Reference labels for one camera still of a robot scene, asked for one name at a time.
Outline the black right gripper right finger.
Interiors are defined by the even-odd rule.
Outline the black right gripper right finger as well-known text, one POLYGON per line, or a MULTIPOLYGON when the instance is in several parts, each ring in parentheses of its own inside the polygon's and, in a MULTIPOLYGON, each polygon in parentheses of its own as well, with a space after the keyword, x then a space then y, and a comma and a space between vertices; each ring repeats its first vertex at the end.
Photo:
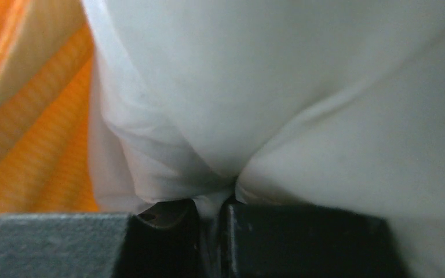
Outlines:
POLYGON ((409 277, 383 219, 316 206, 229 204, 225 277, 409 277))

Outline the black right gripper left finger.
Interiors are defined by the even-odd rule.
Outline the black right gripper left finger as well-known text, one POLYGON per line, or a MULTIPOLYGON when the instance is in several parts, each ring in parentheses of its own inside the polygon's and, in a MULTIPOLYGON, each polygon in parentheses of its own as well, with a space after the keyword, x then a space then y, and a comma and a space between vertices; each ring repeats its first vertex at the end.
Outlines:
POLYGON ((0 215, 0 277, 199 277, 191 200, 140 214, 0 215))

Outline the white pillow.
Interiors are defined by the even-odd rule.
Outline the white pillow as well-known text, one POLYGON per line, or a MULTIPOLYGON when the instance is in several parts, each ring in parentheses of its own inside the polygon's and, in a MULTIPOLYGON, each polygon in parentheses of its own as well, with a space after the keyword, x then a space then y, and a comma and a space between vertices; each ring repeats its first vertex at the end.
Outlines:
POLYGON ((83 1, 94 197, 385 218, 445 277, 445 1, 83 1))

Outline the yellow pillowcase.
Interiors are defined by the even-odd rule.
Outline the yellow pillowcase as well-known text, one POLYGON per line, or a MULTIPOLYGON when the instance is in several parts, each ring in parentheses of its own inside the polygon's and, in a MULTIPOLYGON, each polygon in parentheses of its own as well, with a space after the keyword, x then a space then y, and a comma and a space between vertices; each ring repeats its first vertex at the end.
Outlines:
POLYGON ((0 215, 97 211, 93 50, 79 1, 0 1, 0 215))

